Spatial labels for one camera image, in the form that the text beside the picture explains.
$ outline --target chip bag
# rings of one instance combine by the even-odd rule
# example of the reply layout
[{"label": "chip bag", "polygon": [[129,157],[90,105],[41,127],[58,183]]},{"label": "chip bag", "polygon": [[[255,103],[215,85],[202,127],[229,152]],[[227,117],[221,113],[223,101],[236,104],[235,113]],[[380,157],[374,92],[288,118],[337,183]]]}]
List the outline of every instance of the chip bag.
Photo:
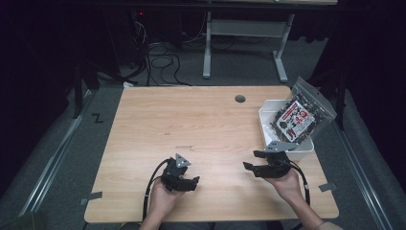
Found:
[{"label": "chip bag", "polygon": [[337,116],[330,102],[301,77],[287,100],[270,123],[281,142],[301,144],[309,136],[314,139]]}]

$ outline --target white tray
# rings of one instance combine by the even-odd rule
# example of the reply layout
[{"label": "white tray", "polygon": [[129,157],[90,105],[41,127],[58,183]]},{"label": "white tray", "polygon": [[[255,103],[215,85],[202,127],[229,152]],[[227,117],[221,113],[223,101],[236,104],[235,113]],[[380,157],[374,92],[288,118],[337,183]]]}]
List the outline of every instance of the white tray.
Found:
[{"label": "white tray", "polygon": [[[260,128],[262,130],[262,137],[265,146],[268,146],[272,141],[278,140],[275,131],[269,124],[274,121],[277,112],[283,108],[286,103],[288,103],[286,100],[267,100],[259,110]],[[311,140],[311,137],[307,137],[295,149],[288,150],[286,155],[291,161],[300,161],[313,150],[313,141]]]}]

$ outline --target wooden table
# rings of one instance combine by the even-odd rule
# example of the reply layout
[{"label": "wooden table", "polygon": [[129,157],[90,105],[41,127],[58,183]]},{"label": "wooden table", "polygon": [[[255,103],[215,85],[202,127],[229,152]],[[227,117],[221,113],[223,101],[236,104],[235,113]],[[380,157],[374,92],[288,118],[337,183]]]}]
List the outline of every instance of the wooden table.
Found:
[{"label": "wooden table", "polygon": [[[296,219],[275,189],[246,171],[243,161],[264,165],[259,109],[265,100],[286,99],[285,86],[126,88],[111,128],[90,200],[88,222],[141,221],[144,193],[155,168],[180,153],[192,165],[185,177],[200,176],[168,221]],[[246,98],[244,103],[236,95]],[[310,186],[311,206],[322,218],[338,209],[316,153],[299,162]]]}]

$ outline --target human hand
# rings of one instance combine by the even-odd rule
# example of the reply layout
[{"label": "human hand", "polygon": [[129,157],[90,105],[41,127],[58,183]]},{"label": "human hand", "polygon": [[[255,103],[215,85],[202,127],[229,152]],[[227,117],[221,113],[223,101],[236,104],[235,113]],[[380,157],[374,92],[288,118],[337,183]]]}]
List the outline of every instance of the human hand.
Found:
[{"label": "human hand", "polygon": [[161,178],[157,178],[153,184],[150,193],[150,203],[148,216],[154,215],[156,218],[163,219],[173,209],[180,196],[185,192],[172,190],[171,192],[165,188]]},{"label": "human hand", "polygon": [[281,178],[263,178],[271,183],[277,190],[279,196],[286,202],[294,202],[294,200],[302,197],[301,188],[299,185],[298,174],[290,169],[290,171]]}]

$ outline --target gray carpet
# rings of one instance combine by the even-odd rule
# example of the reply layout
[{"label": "gray carpet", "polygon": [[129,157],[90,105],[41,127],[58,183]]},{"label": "gray carpet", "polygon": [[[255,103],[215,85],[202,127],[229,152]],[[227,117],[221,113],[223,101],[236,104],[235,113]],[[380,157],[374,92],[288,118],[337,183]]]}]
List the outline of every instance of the gray carpet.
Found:
[{"label": "gray carpet", "polygon": [[[210,80],[202,79],[202,47],[185,45],[183,50],[177,50],[169,46],[168,51],[180,58],[181,66],[177,78],[191,85],[281,85],[275,65],[269,56],[271,51],[269,47],[277,47],[278,42],[266,40],[257,44],[254,41],[258,39],[246,39],[227,50],[221,49],[229,45],[227,41],[217,42],[214,46],[218,49],[213,50]],[[310,77],[325,44],[324,41],[307,44],[303,40],[287,43],[282,60],[289,77],[288,86],[293,85],[298,76],[304,79]],[[157,65],[165,65],[164,58],[155,61]],[[122,69],[124,74],[131,71],[126,66]],[[157,83],[165,84],[164,80],[174,81],[175,69],[176,65],[170,66],[163,70],[162,75],[161,70],[157,68],[152,68],[151,72]],[[147,73],[143,72],[134,80],[139,81],[137,87],[145,86]],[[81,123],[66,149],[66,157],[39,206],[46,229],[82,228],[85,206],[80,206],[79,201],[87,197],[92,189],[122,91],[123,88],[119,83],[102,80],[101,89],[95,92],[92,102],[82,114]],[[406,210],[405,194],[380,156],[368,129],[357,113],[350,93],[347,94],[346,104],[345,128],[350,144],[379,196],[392,227],[402,229],[406,225],[406,216],[402,211]],[[70,103],[65,113],[49,128],[24,168],[14,179],[0,201],[0,226],[18,217],[45,165],[72,123],[73,114],[74,104]],[[102,123],[95,123],[96,116],[93,114],[100,114],[99,120]],[[333,194],[340,216],[331,221],[344,229],[378,229],[355,180],[346,157],[346,150],[335,127],[331,125],[324,129],[314,143],[327,180],[338,186]],[[297,223],[296,220],[284,221],[283,226],[290,229]],[[119,227],[120,224],[89,224],[87,229]]]}]

